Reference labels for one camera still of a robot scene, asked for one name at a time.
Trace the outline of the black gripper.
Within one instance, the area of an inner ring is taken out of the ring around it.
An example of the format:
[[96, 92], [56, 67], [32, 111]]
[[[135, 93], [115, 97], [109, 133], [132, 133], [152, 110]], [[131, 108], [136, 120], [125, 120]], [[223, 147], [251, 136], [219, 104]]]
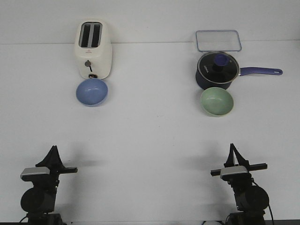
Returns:
[[[250, 165], [249, 161], [246, 160], [238, 152], [238, 150], [236, 149], [236, 147], [233, 143], [230, 144], [229, 155], [228, 155], [228, 158], [227, 158], [226, 162], [224, 163], [224, 167], [233, 167], [233, 166], [235, 166], [234, 154], [237, 158], [238, 164], [241, 165], [241, 166], [246, 167], [246, 169], [248, 170], [248, 173], [238, 175], [237, 177], [235, 177], [233, 179], [247, 177], [247, 176], [251, 175], [251, 173], [250, 173], [251, 171], [264, 170], [264, 169], [268, 168], [268, 165], [266, 163]], [[211, 176], [219, 176], [220, 177], [220, 172], [221, 172], [221, 169], [216, 169], [216, 170], [211, 170], [210, 174], [211, 174]]]
[[[55, 158], [56, 158], [56, 167], [52, 167], [53, 160], [52, 156], [54, 156], [55, 152]], [[50, 174], [47, 178], [48, 182], [58, 182], [59, 176], [61, 174], [68, 174], [68, 173], [77, 173], [78, 169], [77, 167], [65, 167], [58, 151], [57, 145], [53, 145], [49, 152], [47, 153], [46, 157], [39, 163], [35, 165], [35, 167], [47, 167], [50, 171]]]

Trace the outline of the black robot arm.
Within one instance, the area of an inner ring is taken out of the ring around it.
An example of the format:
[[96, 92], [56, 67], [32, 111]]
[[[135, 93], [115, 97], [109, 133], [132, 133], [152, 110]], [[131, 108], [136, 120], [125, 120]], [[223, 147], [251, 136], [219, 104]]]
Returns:
[[212, 170], [211, 176], [219, 176], [227, 182], [234, 192], [234, 199], [238, 212], [230, 213], [224, 225], [264, 225], [265, 209], [270, 207], [267, 192], [255, 183], [252, 171], [267, 169], [266, 163], [251, 165], [230, 144], [229, 155], [221, 169]]
[[25, 168], [20, 178], [33, 187], [21, 197], [21, 208], [27, 212], [28, 225], [64, 225], [61, 215], [54, 213], [61, 174], [76, 173], [77, 167], [65, 167], [58, 147], [52, 146], [46, 157], [34, 167]]

